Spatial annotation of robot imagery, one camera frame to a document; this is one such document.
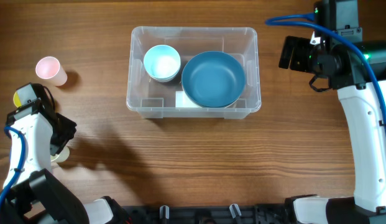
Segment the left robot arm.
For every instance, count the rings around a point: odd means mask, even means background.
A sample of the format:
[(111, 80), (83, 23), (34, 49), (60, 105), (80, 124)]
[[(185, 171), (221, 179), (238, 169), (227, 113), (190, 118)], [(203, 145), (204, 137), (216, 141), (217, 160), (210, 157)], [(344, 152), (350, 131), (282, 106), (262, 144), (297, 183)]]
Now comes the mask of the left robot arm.
[(82, 204), (53, 174), (51, 158), (73, 139), (76, 123), (55, 111), (46, 86), (16, 90), (21, 106), (7, 116), (10, 166), (0, 192), (0, 223), (132, 223), (111, 197)]

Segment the dark blue plastic plate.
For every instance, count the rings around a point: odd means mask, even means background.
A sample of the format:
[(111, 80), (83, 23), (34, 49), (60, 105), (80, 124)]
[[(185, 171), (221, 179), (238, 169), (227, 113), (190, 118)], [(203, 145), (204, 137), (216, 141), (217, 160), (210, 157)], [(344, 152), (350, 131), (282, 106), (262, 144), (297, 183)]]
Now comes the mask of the dark blue plastic plate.
[(242, 65), (224, 52), (208, 51), (194, 56), (182, 71), (183, 84), (246, 85)]

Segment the cream plastic cup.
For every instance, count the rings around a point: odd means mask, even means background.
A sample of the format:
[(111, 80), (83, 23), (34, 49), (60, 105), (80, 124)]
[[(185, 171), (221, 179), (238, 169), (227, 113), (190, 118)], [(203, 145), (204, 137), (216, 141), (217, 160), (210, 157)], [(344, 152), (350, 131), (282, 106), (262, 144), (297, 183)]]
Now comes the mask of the cream plastic cup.
[(55, 154), (54, 156), (50, 156), (51, 162), (54, 162), (54, 163), (65, 162), (68, 159), (69, 155), (70, 155), (70, 150), (67, 146), (65, 146), (61, 152), (59, 152), (58, 154)]

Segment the cream plastic plate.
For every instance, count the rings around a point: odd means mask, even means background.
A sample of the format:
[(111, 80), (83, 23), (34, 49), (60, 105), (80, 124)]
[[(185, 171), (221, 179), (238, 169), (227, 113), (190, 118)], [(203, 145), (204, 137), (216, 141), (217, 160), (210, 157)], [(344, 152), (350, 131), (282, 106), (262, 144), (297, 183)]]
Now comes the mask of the cream plastic plate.
[(183, 84), (186, 96), (204, 108), (225, 108), (233, 104), (244, 90), (244, 85), (233, 84)]

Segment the clear plastic storage bin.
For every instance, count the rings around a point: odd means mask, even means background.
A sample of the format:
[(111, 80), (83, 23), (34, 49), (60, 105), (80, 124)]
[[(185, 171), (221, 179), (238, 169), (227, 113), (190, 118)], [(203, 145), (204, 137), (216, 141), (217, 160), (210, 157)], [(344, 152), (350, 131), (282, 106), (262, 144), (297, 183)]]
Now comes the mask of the clear plastic storage bin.
[[(182, 65), (195, 55), (220, 51), (233, 56), (243, 67), (246, 85), (242, 95), (225, 108), (176, 108), (175, 92), (183, 91), (181, 77), (166, 83), (152, 79), (144, 68), (144, 55), (156, 45), (178, 51)], [(132, 30), (126, 105), (144, 118), (244, 119), (262, 106), (260, 94), (258, 36), (251, 27), (153, 27)]]

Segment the light blue plastic bowl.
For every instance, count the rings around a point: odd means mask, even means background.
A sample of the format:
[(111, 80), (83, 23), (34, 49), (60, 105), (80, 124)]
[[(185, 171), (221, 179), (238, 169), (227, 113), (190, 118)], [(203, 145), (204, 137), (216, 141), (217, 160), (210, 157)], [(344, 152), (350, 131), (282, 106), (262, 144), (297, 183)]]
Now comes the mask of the light blue plastic bowl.
[(176, 77), (181, 68), (181, 57), (169, 45), (156, 45), (145, 53), (143, 64), (150, 77)]

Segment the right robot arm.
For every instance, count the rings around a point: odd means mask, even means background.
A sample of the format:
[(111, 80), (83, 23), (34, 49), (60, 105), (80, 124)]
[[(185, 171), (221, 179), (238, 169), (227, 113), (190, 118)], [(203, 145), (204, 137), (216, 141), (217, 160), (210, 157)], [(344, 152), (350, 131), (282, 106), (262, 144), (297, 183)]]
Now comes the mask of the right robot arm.
[(363, 41), (356, 1), (318, 1), (313, 12), (269, 19), (305, 26), (288, 36), (279, 65), (324, 78), (347, 119), (355, 168), (352, 197), (305, 195), (285, 201), (287, 223), (386, 223), (386, 40)]

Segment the mint green plastic bowl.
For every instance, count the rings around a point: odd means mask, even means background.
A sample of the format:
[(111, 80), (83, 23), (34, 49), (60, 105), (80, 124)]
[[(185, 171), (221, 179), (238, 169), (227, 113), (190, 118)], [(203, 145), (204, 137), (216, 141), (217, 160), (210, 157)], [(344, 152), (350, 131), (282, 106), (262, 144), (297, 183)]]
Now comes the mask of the mint green plastic bowl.
[(154, 79), (155, 81), (160, 82), (160, 83), (170, 82), (170, 81), (172, 81), (174, 78), (175, 78), (175, 77), (165, 77), (165, 78), (152, 77), (152, 79)]

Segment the yellow plastic cup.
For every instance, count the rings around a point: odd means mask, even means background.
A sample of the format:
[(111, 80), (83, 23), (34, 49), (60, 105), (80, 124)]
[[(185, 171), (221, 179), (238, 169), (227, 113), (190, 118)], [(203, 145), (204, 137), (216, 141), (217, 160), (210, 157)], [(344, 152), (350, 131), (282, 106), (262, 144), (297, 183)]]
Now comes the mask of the yellow plastic cup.
[(22, 106), (21, 101), (19, 99), (19, 95), (17, 94), (17, 92), (15, 92), (13, 95), (13, 103), (17, 108)]

